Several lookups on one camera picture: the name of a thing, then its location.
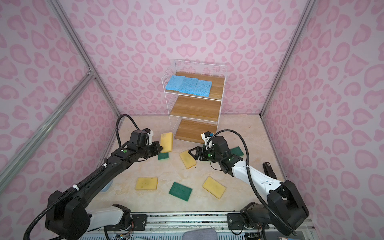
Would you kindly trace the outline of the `small yellow sponge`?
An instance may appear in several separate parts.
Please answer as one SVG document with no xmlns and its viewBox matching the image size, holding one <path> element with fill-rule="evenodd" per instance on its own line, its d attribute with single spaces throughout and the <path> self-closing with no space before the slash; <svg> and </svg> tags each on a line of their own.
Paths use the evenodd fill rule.
<svg viewBox="0 0 384 240">
<path fill-rule="evenodd" d="M 163 148 L 161 153 L 169 153 L 173 151 L 173 133 L 164 133 L 161 134 L 160 146 Z"/>
</svg>

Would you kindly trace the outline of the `green scouring pad front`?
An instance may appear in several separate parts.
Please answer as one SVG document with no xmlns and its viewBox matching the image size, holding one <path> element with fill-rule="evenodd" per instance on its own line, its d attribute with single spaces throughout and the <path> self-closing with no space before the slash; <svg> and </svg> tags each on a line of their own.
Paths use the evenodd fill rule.
<svg viewBox="0 0 384 240">
<path fill-rule="evenodd" d="M 169 190 L 169 194 L 187 202 L 191 196 L 192 191 L 193 189 L 174 182 Z"/>
</svg>

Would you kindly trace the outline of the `green scouring pad left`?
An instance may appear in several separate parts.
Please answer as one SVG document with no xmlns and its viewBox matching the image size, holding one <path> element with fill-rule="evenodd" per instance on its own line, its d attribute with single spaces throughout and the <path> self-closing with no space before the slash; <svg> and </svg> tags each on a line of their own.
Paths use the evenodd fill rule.
<svg viewBox="0 0 384 240">
<path fill-rule="evenodd" d="M 159 161 L 167 160 L 167 159 L 169 159 L 169 153 L 159 153 L 159 155 L 158 155 Z"/>
</svg>

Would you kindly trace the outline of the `grey chair back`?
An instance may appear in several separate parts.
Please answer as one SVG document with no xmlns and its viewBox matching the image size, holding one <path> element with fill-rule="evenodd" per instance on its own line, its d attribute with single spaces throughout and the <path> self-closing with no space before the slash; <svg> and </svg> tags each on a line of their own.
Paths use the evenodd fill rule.
<svg viewBox="0 0 384 240">
<path fill-rule="evenodd" d="M 182 240 L 218 240 L 217 232 L 212 228 L 185 232 Z"/>
</svg>

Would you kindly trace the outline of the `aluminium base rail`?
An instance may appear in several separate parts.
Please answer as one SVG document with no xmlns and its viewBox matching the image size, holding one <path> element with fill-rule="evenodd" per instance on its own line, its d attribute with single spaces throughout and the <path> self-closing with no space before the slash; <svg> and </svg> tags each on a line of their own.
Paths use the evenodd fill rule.
<svg viewBox="0 0 384 240">
<path fill-rule="evenodd" d="M 284 240 L 286 237 L 271 224 L 244 227 L 240 212 L 137 212 L 134 230 L 108 230 L 111 240 L 180 240 L 184 233 L 213 229 L 219 240 Z"/>
</svg>

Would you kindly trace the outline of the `green sponge right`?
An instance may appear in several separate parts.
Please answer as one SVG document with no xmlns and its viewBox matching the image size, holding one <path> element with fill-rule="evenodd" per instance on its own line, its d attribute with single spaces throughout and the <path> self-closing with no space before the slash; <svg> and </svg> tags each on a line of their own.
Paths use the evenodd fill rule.
<svg viewBox="0 0 384 240">
<path fill-rule="evenodd" d="M 239 156 L 239 157 L 243 157 L 244 156 L 244 152 L 242 151 L 242 149 L 240 147 L 232 148 L 231 149 L 231 153 L 233 155 L 236 155 L 236 156 Z"/>
</svg>

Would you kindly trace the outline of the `blue sponge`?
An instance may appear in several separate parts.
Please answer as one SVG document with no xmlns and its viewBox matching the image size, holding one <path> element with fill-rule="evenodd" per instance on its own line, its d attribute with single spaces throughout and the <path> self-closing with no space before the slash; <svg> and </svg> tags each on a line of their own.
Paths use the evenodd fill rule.
<svg viewBox="0 0 384 240">
<path fill-rule="evenodd" d="M 195 91 L 199 79 L 185 77 L 179 87 L 179 92 L 182 94 L 192 95 Z"/>
<path fill-rule="evenodd" d="M 193 95 L 208 98 L 212 87 L 211 81 L 198 80 Z"/>
<path fill-rule="evenodd" d="M 165 86 L 165 90 L 178 92 L 185 78 L 186 77 L 184 76 L 171 76 L 167 85 Z"/>
</svg>

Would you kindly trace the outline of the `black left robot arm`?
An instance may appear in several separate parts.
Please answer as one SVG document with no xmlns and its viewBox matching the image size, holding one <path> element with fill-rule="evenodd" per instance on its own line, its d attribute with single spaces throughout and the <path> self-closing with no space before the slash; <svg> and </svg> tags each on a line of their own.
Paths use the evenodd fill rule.
<svg viewBox="0 0 384 240">
<path fill-rule="evenodd" d="M 132 228 L 131 211 L 120 204 L 88 211 L 93 198 L 116 176 L 134 163 L 157 156 L 163 149 L 158 141 L 152 141 L 153 131 L 146 128 L 131 133 L 130 140 L 116 149 L 101 167 L 84 180 L 67 189 L 50 195 L 45 227 L 66 240 L 78 240 L 86 232 L 106 226 L 120 230 Z"/>
</svg>

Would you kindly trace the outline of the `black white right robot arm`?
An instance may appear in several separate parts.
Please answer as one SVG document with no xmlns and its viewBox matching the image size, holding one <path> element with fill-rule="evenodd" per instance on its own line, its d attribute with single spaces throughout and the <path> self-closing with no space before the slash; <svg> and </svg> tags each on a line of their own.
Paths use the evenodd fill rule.
<svg viewBox="0 0 384 240">
<path fill-rule="evenodd" d="M 273 225 L 285 236 L 296 235 L 296 229 L 309 217 L 309 210 L 296 185 L 281 182 L 250 165 L 249 152 L 245 158 L 233 154 L 222 136 L 209 135 L 208 146 L 188 151 L 197 161 L 218 163 L 220 170 L 249 184 L 259 203 L 251 202 L 240 211 L 240 224 L 248 229 L 257 225 Z"/>
</svg>

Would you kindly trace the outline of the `green scouring pad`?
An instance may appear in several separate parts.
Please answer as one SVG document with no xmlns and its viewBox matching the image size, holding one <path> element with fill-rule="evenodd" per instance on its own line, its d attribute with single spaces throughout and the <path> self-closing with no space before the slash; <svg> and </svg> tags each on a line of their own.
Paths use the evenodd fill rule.
<svg viewBox="0 0 384 240">
<path fill-rule="evenodd" d="M 169 153 L 159 153 L 159 155 L 158 155 L 159 161 L 167 160 L 167 159 L 169 159 Z"/>
<path fill-rule="evenodd" d="M 174 182 L 169 190 L 169 194 L 187 202 L 191 196 L 192 191 L 193 189 Z"/>
</svg>

